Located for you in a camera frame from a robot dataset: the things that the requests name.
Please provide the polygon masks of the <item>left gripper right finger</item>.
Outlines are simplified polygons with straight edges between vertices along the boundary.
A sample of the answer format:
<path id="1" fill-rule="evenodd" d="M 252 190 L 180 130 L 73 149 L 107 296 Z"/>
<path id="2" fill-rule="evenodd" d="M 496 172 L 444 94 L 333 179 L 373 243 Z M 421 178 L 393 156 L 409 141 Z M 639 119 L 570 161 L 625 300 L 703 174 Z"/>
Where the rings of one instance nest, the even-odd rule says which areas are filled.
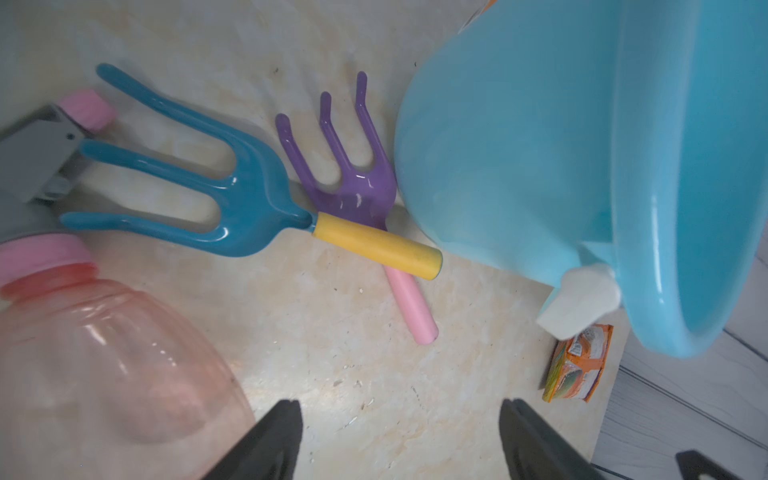
<path id="1" fill-rule="evenodd" d="M 511 479 L 603 479 L 522 399 L 504 399 L 499 432 Z"/>

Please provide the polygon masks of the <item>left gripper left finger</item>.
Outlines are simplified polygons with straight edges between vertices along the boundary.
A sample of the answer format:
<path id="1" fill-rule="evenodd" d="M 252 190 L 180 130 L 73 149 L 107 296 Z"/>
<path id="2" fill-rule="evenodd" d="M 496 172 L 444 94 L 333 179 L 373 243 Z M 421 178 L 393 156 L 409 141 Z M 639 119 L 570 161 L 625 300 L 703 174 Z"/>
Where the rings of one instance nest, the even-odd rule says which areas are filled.
<path id="1" fill-rule="evenodd" d="M 300 402 L 280 400 L 203 479 L 292 479 L 303 431 Z"/>

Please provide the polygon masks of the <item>teal fork yellow handle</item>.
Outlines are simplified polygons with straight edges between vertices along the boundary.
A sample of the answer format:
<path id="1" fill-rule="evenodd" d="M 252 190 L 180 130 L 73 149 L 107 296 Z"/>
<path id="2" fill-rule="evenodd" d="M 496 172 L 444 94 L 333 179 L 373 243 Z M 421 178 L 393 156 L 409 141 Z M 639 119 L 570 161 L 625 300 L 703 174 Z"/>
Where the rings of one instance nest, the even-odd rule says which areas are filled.
<path id="1" fill-rule="evenodd" d="M 112 64 L 99 64 L 96 73 L 154 111 L 226 143 L 235 154 L 236 165 L 229 176 L 211 179 L 109 143 L 85 140 L 79 151 L 86 158 L 143 172 L 209 196 L 219 207 L 220 221 L 212 230 L 196 233 L 126 214 L 70 211 L 59 217 L 66 228 L 132 232 L 227 257 L 253 255 L 282 230 L 295 228 L 425 280 L 433 280 L 440 273 L 443 257 L 436 248 L 297 205 L 282 161 L 263 141 L 154 92 Z"/>

